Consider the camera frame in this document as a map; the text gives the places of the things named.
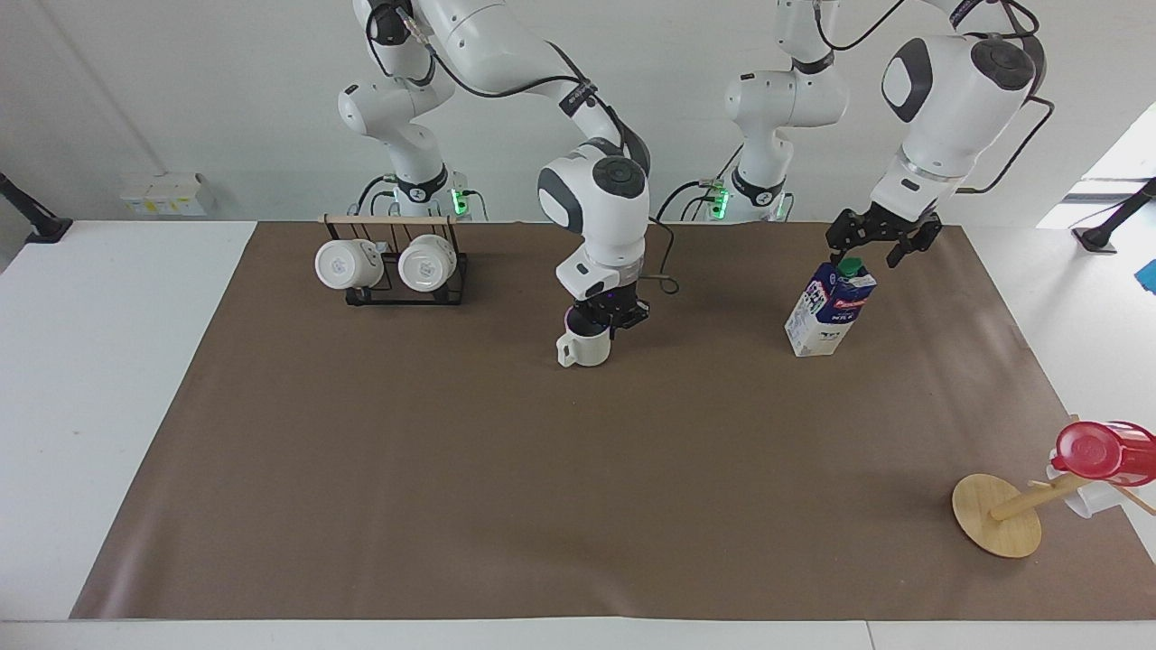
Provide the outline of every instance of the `white table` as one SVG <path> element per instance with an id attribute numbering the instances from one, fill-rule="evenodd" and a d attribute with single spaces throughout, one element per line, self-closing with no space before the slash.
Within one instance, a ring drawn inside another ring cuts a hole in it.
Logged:
<path id="1" fill-rule="evenodd" d="M 58 245 L 25 248 L 0 274 L 0 619 L 67 618 L 253 228 L 82 222 Z M 1156 296 L 1132 278 L 1156 257 L 1156 210 L 1121 230 L 1114 258 L 1076 254 L 1065 231 L 969 235 L 1068 409 L 1156 423 L 1156 400 L 1142 399 L 1156 385 L 1156 341 L 1139 335 L 1153 331 Z M 1156 522 L 1129 516 L 1156 557 Z M 1083 650 L 1153 638 L 1156 623 L 0 623 L 5 650 Z"/>

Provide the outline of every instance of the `blue object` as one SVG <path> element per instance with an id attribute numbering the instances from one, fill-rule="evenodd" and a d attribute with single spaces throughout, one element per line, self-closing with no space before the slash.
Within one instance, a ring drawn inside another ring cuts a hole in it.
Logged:
<path id="1" fill-rule="evenodd" d="M 1156 259 L 1154 259 L 1148 266 L 1141 268 L 1140 273 L 1136 273 L 1136 280 L 1140 280 L 1141 287 L 1156 294 Z"/>

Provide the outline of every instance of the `wall outlet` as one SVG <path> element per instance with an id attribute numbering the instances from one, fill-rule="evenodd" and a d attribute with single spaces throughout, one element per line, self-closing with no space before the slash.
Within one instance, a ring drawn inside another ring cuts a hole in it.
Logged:
<path id="1" fill-rule="evenodd" d="M 136 216 L 208 216 L 216 204 L 200 173 L 133 178 L 120 200 Z"/>

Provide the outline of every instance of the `wooden stand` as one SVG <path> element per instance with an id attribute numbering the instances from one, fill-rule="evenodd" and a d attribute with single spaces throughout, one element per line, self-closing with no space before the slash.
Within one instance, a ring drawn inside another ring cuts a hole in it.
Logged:
<path id="1" fill-rule="evenodd" d="M 963 532 L 984 551 L 1000 557 L 1027 557 L 1043 539 L 1036 508 L 1090 482 L 1064 474 L 1050 483 L 1033 482 L 1029 492 L 1021 493 L 1003 479 L 972 474 L 955 486 L 951 508 Z"/>

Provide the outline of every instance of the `brown paper mat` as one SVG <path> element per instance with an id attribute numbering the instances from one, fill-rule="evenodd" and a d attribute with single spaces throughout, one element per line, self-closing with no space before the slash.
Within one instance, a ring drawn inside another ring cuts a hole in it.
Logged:
<path id="1" fill-rule="evenodd" d="M 554 359 L 578 238 L 460 234 L 464 306 L 356 309 L 324 228 L 258 227 L 73 616 L 1156 618 L 1118 509 L 1044 508 L 1027 561 L 957 529 L 957 480 L 1042 478 L 1067 421 L 961 230 L 873 249 L 850 339 L 796 360 L 823 227 L 681 228 L 683 293 L 594 370 Z"/>

